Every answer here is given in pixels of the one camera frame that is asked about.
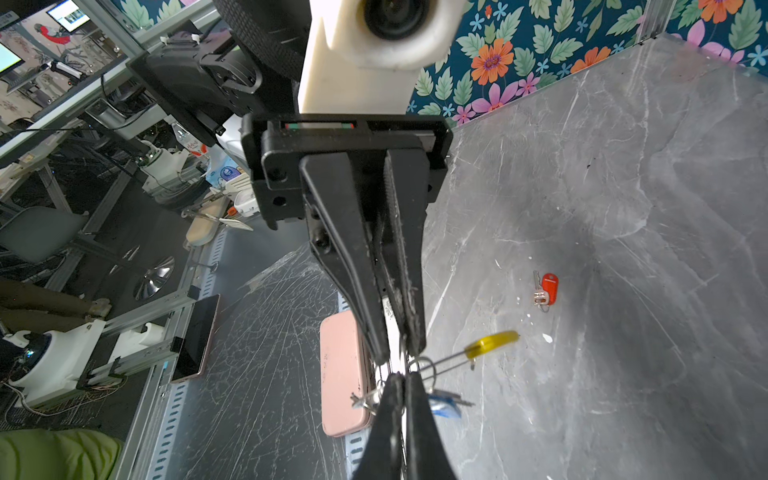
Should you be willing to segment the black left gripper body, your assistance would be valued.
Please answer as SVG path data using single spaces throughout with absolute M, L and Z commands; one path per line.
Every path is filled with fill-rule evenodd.
M 383 162 L 388 150 L 420 148 L 429 162 L 427 201 L 435 202 L 447 174 L 453 140 L 442 116 L 353 114 L 248 114 L 241 141 L 262 218 L 306 217 L 300 174 L 308 155 L 346 152 L 366 221 L 384 202 Z

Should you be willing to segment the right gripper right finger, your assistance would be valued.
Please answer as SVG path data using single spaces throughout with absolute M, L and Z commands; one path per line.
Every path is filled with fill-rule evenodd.
M 407 479 L 456 479 L 431 412 L 422 377 L 405 377 Z

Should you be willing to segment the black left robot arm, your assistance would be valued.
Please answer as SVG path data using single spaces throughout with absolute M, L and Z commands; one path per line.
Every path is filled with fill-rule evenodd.
M 422 242 L 451 128 L 406 111 L 450 48 L 460 1 L 219 1 L 220 32 L 170 35 L 129 63 L 197 140 L 244 161 L 266 224 L 302 220 L 376 364 L 384 311 L 403 350 L 427 334 Z

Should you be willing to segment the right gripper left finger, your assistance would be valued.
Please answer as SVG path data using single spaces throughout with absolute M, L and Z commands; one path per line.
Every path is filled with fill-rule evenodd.
M 401 478 L 404 386 L 402 374 L 388 377 L 362 459 L 353 475 L 355 480 Z

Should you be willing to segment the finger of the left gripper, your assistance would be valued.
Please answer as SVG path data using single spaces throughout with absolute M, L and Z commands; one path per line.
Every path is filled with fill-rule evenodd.
M 350 158 L 310 154 L 299 171 L 313 254 L 347 300 L 374 363 L 383 365 L 390 358 L 386 321 Z
M 396 149 L 384 161 L 382 259 L 390 304 L 409 355 L 426 347 L 421 253 L 429 161 L 421 149 Z

